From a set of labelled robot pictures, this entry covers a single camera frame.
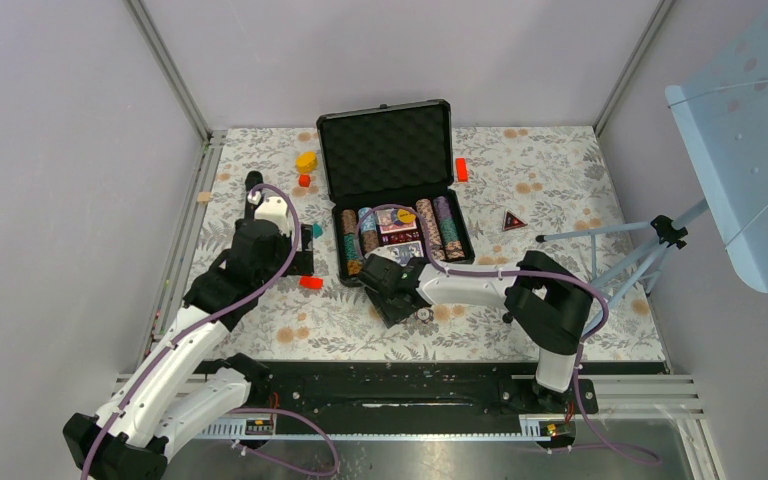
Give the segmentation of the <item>blue playing card deck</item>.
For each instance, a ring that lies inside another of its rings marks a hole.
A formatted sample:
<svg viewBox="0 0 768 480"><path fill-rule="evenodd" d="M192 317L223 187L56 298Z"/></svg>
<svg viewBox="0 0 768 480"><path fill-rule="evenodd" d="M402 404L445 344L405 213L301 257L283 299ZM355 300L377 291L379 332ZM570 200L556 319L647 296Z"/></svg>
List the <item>blue playing card deck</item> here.
<svg viewBox="0 0 768 480"><path fill-rule="evenodd" d="M413 258L422 258L424 249L421 241L411 241L384 246L385 254L400 265L406 265Z"/></svg>

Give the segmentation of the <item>poker chip with die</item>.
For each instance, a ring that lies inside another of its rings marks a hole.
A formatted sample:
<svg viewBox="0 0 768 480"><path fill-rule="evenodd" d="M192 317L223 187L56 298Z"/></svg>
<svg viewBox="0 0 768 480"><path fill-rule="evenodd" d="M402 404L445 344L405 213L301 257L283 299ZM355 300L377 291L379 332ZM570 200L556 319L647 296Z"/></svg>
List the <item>poker chip with die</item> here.
<svg viewBox="0 0 768 480"><path fill-rule="evenodd" d="M427 324L434 320L434 311L432 308L421 308L416 312L418 321Z"/></svg>

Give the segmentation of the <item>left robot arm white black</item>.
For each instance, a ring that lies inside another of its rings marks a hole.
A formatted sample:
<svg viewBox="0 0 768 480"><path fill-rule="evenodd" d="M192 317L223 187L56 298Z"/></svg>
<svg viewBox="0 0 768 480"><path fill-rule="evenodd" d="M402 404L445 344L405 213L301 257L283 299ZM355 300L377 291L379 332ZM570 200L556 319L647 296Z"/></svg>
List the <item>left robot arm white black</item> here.
<svg viewBox="0 0 768 480"><path fill-rule="evenodd" d="M307 225L239 219L230 248L199 275L166 334L125 385L92 415L74 414L63 435L84 479L159 479L205 427L273 398L270 370L245 354L219 361L214 377L179 391L202 361L278 279L312 270Z"/></svg>

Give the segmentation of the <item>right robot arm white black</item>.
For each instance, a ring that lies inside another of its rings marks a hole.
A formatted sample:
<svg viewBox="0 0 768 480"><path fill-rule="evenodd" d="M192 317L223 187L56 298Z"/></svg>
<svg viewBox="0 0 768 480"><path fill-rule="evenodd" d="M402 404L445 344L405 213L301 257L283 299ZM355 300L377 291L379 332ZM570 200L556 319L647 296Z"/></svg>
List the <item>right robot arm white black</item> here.
<svg viewBox="0 0 768 480"><path fill-rule="evenodd" d="M421 309L463 304L499 310L538 346L535 402L557 412L573 398L579 344L600 295L543 252L491 267L370 254L357 275L382 317L393 323Z"/></svg>

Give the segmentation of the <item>clear plastic disc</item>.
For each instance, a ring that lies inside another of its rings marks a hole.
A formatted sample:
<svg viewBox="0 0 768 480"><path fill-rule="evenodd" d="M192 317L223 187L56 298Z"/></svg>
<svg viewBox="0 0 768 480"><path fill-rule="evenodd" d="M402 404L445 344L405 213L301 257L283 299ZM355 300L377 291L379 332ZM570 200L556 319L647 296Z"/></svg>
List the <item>clear plastic disc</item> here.
<svg viewBox="0 0 768 480"><path fill-rule="evenodd" d="M382 232L392 231L397 225L392 223L390 212L393 208L386 208L376 211L376 221Z"/></svg>

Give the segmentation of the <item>black poker chip case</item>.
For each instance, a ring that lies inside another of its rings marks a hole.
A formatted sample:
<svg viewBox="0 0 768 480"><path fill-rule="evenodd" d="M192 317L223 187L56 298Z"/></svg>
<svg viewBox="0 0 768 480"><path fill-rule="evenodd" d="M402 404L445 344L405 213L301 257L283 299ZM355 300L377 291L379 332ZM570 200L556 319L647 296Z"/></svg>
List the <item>black poker chip case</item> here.
<svg viewBox="0 0 768 480"><path fill-rule="evenodd" d="M346 287L360 283L348 271L342 212L383 204L414 206L447 198L465 257L476 254L452 189L455 180L451 105L433 99L329 113L316 121L337 244L338 278Z"/></svg>

